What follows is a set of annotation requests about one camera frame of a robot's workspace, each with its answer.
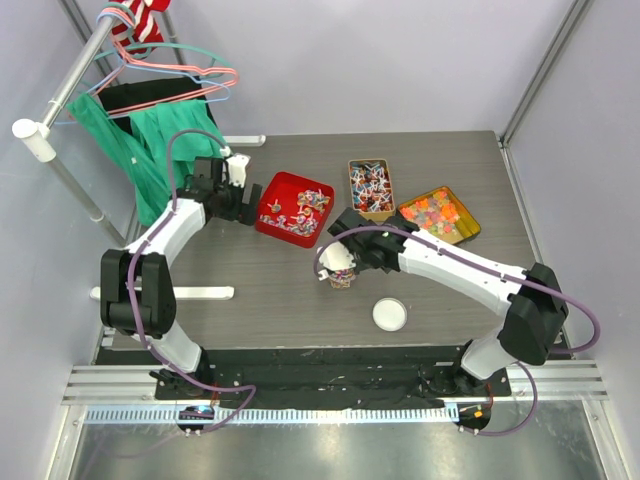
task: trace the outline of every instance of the dark gray tabletop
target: dark gray tabletop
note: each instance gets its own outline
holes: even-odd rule
[[[250,183],[266,188],[284,170],[333,186],[329,222],[349,206],[347,162],[385,158],[397,203],[448,185],[482,226],[463,248],[523,267],[534,261],[493,132],[269,137],[263,147],[244,152],[252,157]],[[323,232],[316,246],[328,238]],[[404,273],[367,271],[351,288],[334,290],[316,280],[314,252],[214,219],[180,253],[172,280],[175,286],[231,285],[236,295],[181,301],[180,324],[206,348],[258,348],[457,344],[500,322],[462,294]],[[383,297],[407,307],[407,325],[398,332],[373,323],[371,310]],[[136,344],[116,338],[114,347]]]

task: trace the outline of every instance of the black cloth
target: black cloth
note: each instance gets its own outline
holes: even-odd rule
[[[202,85],[194,82],[189,77],[163,78],[160,80],[148,80],[138,83],[124,83],[115,87],[105,88],[98,94],[103,108],[109,112],[119,108],[133,107],[140,103],[154,102],[163,98],[181,95],[183,93],[195,92],[201,90]],[[206,100],[205,95],[196,97]],[[207,115],[215,124],[211,110],[207,105]],[[129,117],[114,119],[116,125],[129,135],[131,131],[131,120]]]

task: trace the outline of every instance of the pink hanger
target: pink hanger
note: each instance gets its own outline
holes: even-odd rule
[[[104,12],[109,12],[109,13],[113,13],[116,16],[118,16],[123,23],[125,23],[127,26],[130,26],[133,24],[133,21],[125,14],[125,12],[123,12],[120,9],[117,8],[105,8],[103,10]],[[111,78],[109,79],[108,82],[106,82],[104,85],[102,85],[97,91],[96,94],[100,93],[102,90],[104,90],[111,82],[113,82],[113,80],[125,69],[125,66],[127,63],[131,64],[131,65],[137,65],[137,66],[142,66],[142,67],[149,67],[149,68],[161,68],[161,69],[166,69],[166,70],[175,70],[175,71],[183,71],[183,72],[188,72],[188,73],[196,73],[198,75],[201,76],[209,76],[211,74],[214,73],[223,73],[223,74],[230,74],[232,75],[232,78],[227,80],[226,82],[222,83],[220,86],[219,85],[212,85],[210,87],[206,87],[200,90],[196,90],[193,92],[187,92],[187,93],[183,93],[180,95],[175,95],[173,97],[168,97],[162,100],[155,100],[152,102],[147,102],[147,103],[142,103],[139,105],[134,105],[131,107],[126,107],[126,108],[118,108],[115,110],[111,110],[109,111],[109,115],[119,115],[119,114],[125,114],[125,113],[133,113],[136,111],[141,111],[141,110],[146,110],[147,108],[151,108],[155,105],[157,105],[158,103],[166,103],[166,102],[180,102],[180,101],[184,101],[184,100],[191,100],[194,98],[198,98],[201,97],[202,95],[207,95],[209,93],[221,90],[225,87],[231,87],[233,85],[236,85],[238,83],[238,72],[230,67],[210,67],[210,68],[205,68],[202,69],[196,65],[175,65],[175,64],[159,64],[159,63],[149,63],[149,62],[145,62],[142,60],[139,60],[137,58],[134,58],[113,36],[111,37],[111,41],[114,44],[116,50],[118,51],[118,53],[120,54],[120,57],[123,59],[123,61],[125,62],[125,65],[122,65],[117,73]]]

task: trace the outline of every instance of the green cloth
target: green cloth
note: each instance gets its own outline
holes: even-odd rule
[[[102,151],[124,170],[135,186],[138,219],[151,225],[162,214],[171,195],[167,144],[177,132],[197,128],[222,134],[207,116],[203,100],[160,103],[130,115],[133,136],[109,119],[104,108],[84,93],[67,108],[96,140]],[[183,135],[173,145],[172,166],[178,188],[193,173],[196,157],[220,157],[220,147],[204,135]]]

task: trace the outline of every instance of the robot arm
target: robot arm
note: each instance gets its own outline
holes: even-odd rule
[[[100,316],[107,327],[140,341],[126,285],[134,253],[149,241],[136,265],[137,291],[146,340],[167,360],[203,383],[210,383],[206,351],[194,343],[176,321],[176,298],[169,267],[189,239],[213,217],[253,225],[262,187],[253,185],[243,203],[249,157],[196,159],[194,175],[178,189],[175,209],[170,201],[160,218],[142,237],[123,250],[108,250],[100,270]],[[172,217],[153,238],[156,227]]]
[[[373,225],[374,222],[347,209],[329,227],[329,233],[336,236],[352,228]],[[320,263],[325,267],[320,272],[321,279],[347,269],[355,273],[369,268],[406,272],[447,285],[493,311],[503,319],[501,326],[468,343],[460,359],[454,380],[462,391],[477,388],[497,370],[515,361],[532,365],[542,365],[546,361],[567,318],[567,305],[548,294],[505,281],[504,276],[529,280],[559,291],[550,268],[536,263],[525,270],[493,262],[442,242],[400,215],[391,217],[385,225],[422,238],[432,248],[390,232],[355,233],[342,238],[341,243],[331,245],[320,257]],[[438,252],[441,246],[446,247],[447,255]],[[471,263],[479,265],[480,269],[472,267]],[[496,276],[488,273],[489,270],[501,274]]]

